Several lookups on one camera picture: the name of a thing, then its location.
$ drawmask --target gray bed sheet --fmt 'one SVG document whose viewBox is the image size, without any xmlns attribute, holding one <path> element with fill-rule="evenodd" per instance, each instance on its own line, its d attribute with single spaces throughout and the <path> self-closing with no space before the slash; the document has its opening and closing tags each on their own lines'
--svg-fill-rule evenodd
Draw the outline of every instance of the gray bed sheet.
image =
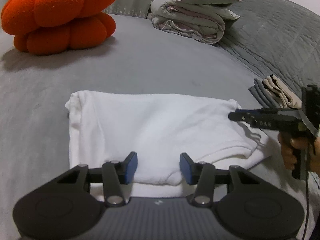
<svg viewBox="0 0 320 240">
<path fill-rule="evenodd" d="M 287 0 L 242 0 L 219 45 L 260 78 L 275 74 L 299 97 L 320 84 L 320 16 Z"/>
<path fill-rule="evenodd" d="M 179 93 L 260 108 L 248 91 L 258 76 L 223 48 L 154 29 L 147 19 L 113 17 L 116 32 L 102 45 L 46 57 L 18 52 L 13 37 L 0 31 L 1 240 L 19 236 L 12 221 L 15 202 L 69 168 L 64 105 L 71 93 Z M 252 172 L 303 204 L 303 183 L 291 178 L 279 158 L 277 148 Z M 310 214 L 313 224 L 318 212 Z M 309 223 L 308 232 L 312 229 Z"/>
</svg>

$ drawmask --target white fabric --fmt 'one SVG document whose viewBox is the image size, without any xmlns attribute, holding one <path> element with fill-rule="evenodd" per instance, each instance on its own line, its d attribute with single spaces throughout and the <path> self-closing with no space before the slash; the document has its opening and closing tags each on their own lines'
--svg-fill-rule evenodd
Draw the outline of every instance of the white fabric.
<svg viewBox="0 0 320 240">
<path fill-rule="evenodd" d="M 231 164 L 250 168 L 267 157 L 254 152 L 259 141 L 267 141 L 262 131 L 228 119 L 228 113 L 239 108 L 234 100 L 78 91 L 66 107 L 71 167 L 79 163 L 101 167 L 136 151 L 134 182 L 178 185 L 182 152 L 220 169 Z"/>
</svg>

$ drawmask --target orange pumpkin cushion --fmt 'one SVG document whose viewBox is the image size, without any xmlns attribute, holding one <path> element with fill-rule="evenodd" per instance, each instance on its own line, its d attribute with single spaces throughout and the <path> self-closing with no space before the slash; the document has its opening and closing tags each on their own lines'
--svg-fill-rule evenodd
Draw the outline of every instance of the orange pumpkin cushion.
<svg viewBox="0 0 320 240">
<path fill-rule="evenodd" d="M 75 18 L 98 14 L 115 0 L 9 0 L 1 12 L 2 29 L 24 35 L 40 27 L 55 27 Z"/>
<path fill-rule="evenodd" d="M 106 13 L 74 19 L 64 25 L 38 28 L 16 35 L 13 44 L 19 51 L 34 55 L 50 55 L 66 49 L 86 49 L 97 46 L 116 30 L 114 19 Z"/>
</svg>

